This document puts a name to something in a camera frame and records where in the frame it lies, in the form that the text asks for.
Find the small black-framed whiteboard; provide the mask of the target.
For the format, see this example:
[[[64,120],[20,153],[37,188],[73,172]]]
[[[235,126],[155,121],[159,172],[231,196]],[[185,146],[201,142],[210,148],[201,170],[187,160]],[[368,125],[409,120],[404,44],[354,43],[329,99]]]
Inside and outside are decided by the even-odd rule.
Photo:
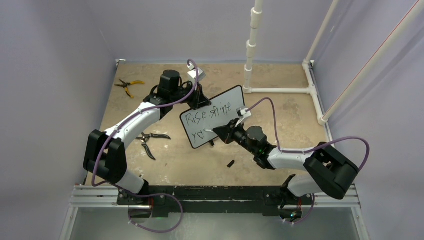
[[[179,118],[189,143],[197,149],[218,136],[204,129],[225,126],[238,118],[237,109],[245,106],[243,87],[236,85],[211,98],[211,105],[200,109],[190,109],[180,114]]]

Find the black marker cap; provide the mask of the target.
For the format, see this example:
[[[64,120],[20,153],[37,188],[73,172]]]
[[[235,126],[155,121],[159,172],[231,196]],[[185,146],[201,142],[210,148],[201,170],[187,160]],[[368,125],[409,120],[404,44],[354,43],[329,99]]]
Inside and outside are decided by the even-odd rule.
[[[227,167],[228,168],[231,168],[233,165],[234,165],[234,163],[235,163],[235,160],[232,160],[228,165],[227,165]]]

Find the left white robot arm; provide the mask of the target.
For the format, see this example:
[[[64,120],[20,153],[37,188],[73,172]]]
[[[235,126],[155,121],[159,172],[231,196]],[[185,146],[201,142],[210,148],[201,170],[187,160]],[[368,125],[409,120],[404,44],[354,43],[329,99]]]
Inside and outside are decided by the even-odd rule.
[[[176,104],[188,104],[192,110],[211,105],[200,81],[205,77],[199,67],[191,66],[190,79],[182,81],[176,70],[164,70],[138,108],[121,122],[105,131],[93,130],[86,145],[83,168],[107,183],[129,191],[138,205],[149,199],[149,182],[129,170],[126,150],[148,127],[159,122]]]

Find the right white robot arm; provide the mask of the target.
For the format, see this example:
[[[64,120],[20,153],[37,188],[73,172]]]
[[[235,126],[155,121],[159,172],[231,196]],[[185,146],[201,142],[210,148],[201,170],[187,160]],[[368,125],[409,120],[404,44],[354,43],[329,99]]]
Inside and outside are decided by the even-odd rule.
[[[304,171],[287,180],[280,196],[288,204],[307,194],[325,193],[342,200],[358,176],[360,169],[331,144],[305,149],[278,149],[268,142],[260,126],[244,129],[242,123],[231,120],[227,125],[212,130],[225,144],[237,143],[253,155],[262,169],[293,169]]]

